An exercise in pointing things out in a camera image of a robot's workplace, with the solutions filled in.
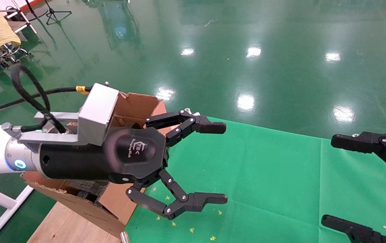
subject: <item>cardboard box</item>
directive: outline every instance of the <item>cardboard box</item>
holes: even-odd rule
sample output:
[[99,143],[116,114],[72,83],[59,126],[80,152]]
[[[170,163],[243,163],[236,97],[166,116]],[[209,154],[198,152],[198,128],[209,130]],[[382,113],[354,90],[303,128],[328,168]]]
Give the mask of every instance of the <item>cardboard box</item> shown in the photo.
[[[165,104],[156,97],[120,92],[114,111],[118,122],[113,124],[123,126],[126,123],[135,122],[144,126],[146,118],[165,112]],[[170,128],[159,131],[165,135]],[[75,192],[68,188],[69,180],[48,179],[38,172],[24,172],[21,177],[32,188],[59,201],[117,238],[120,238],[136,207],[136,204],[125,194],[131,184],[108,183],[96,202],[92,202],[74,195]]]

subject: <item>cable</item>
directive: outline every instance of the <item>cable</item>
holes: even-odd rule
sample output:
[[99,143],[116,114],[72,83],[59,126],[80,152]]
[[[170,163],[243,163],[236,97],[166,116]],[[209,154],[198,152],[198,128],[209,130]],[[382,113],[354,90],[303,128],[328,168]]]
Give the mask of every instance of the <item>cable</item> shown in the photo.
[[[91,87],[85,87],[85,91],[86,92],[90,92],[91,91]],[[63,93],[63,92],[78,92],[78,91],[77,91],[76,87],[66,87],[66,88],[48,89],[44,93],[47,94],[47,95],[51,95],[51,94]],[[40,93],[36,93],[36,94],[32,94],[31,95],[31,97],[33,97],[33,98],[37,98],[37,97],[40,97],[40,96],[41,96]],[[4,105],[0,105],[0,110],[5,109],[5,108],[10,107],[10,106],[14,106],[14,105],[23,103],[23,102],[25,102],[24,99],[18,99],[18,100],[6,103]]]
[[[36,87],[37,91],[42,96],[43,102],[45,103],[45,107],[43,107],[39,102],[37,102],[31,95],[23,88],[21,84],[20,79],[20,72],[23,71],[25,74],[30,78],[31,82]],[[48,96],[45,94],[45,91],[43,90],[43,87],[40,85],[40,83],[37,81],[35,76],[32,74],[32,72],[22,65],[14,65],[11,69],[11,81],[13,84],[13,87],[16,89],[16,91],[19,93],[20,96],[24,100],[26,100],[28,103],[30,103],[34,108],[37,109],[40,113],[43,114],[45,117],[44,120],[36,126],[23,126],[21,128],[22,132],[26,131],[35,131],[37,129],[42,129],[43,126],[48,122],[48,120],[55,126],[55,128],[59,131],[59,133],[65,133],[65,127],[54,117],[54,115],[51,114],[51,105],[48,100]]]

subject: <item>wooden table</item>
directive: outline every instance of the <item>wooden table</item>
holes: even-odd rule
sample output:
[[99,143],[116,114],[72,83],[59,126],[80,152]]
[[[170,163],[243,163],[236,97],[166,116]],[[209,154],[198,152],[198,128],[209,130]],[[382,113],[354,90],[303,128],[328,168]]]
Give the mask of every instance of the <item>wooden table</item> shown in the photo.
[[27,243],[119,243],[120,240],[57,202]]

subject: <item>glossy epoxy floor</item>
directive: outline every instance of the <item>glossy epoxy floor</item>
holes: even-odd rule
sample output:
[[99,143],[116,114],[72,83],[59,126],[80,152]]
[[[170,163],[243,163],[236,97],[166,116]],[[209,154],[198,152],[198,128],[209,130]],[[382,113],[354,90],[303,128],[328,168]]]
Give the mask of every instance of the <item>glossy epoxy floor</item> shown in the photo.
[[[44,88],[108,81],[124,92],[156,95],[168,111],[190,107],[316,137],[386,132],[386,0],[50,4],[73,14],[60,26],[33,21],[40,39],[30,34],[23,43],[34,53],[23,63]],[[0,72],[0,104],[19,98],[6,73]],[[74,112],[84,100],[54,95],[51,107]],[[16,106],[0,112],[0,124],[29,125],[34,113]],[[12,197],[24,186],[18,175],[0,175],[0,191]],[[33,193],[0,242],[26,242],[53,204]]]

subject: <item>black robotic gripper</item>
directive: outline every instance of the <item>black robotic gripper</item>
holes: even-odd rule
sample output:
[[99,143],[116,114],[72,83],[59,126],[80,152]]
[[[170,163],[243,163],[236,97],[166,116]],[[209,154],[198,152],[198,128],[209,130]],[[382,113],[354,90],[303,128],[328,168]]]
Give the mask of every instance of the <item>black robotic gripper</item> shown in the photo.
[[[162,135],[157,129],[179,125]],[[165,218],[173,219],[184,211],[200,212],[207,203],[225,204],[224,194],[194,192],[187,194],[165,170],[169,158],[168,148],[194,131],[222,134],[225,123],[213,123],[204,116],[194,116],[182,110],[146,119],[147,129],[121,129],[111,133],[104,144],[111,165],[117,166],[110,181],[131,183],[126,194],[133,202]],[[170,205],[143,194],[140,190],[161,180],[175,197]]]
[[[331,139],[331,146],[361,153],[375,153],[386,162],[386,134],[366,131],[352,136],[336,134]],[[322,225],[345,233],[351,243],[386,243],[386,235],[335,216],[324,215]]]

